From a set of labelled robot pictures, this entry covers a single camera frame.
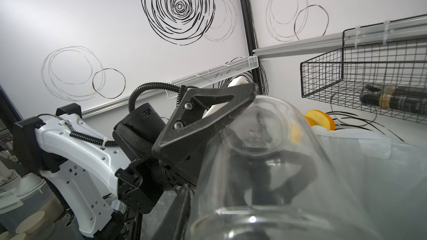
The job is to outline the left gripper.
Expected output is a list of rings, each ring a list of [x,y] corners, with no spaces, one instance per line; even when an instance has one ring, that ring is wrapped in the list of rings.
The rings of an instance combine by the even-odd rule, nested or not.
[[[190,89],[157,138],[153,156],[146,148],[124,148],[131,163],[115,173],[119,200],[137,213],[150,213],[165,191],[184,184],[195,188],[203,145],[237,119],[257,95],[255,83]]]

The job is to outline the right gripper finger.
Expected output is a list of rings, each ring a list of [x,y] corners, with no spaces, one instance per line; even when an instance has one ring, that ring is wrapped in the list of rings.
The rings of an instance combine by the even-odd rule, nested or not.
[[[176,186],[177,196],[152,240],[183,240],[191,211],[191,189]]]

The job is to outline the rice jar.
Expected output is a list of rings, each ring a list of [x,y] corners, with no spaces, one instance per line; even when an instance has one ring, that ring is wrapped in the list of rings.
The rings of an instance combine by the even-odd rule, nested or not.
[[[378,240],[304,116],[257,96],[206,145],[187,240]]]

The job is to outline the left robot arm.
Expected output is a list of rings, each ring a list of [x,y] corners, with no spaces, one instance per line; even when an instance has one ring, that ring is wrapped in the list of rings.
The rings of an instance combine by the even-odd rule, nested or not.
[[[84,238],[121,240],[125,226],[124,215],[105,202],[93,177],[135,214],[134,240],[140,237],[142,216],[165,191],[176,191],[154,239],[184,238],[204,148],[253,103],[258,86],[177,91],[179,104],[167,122],[149,104],[135,107],[130,100],[130,113],[114,127],[113,140],[91,128],[75,103],[47,120],[36,116],[14,124],[18,159],[54,185]]]

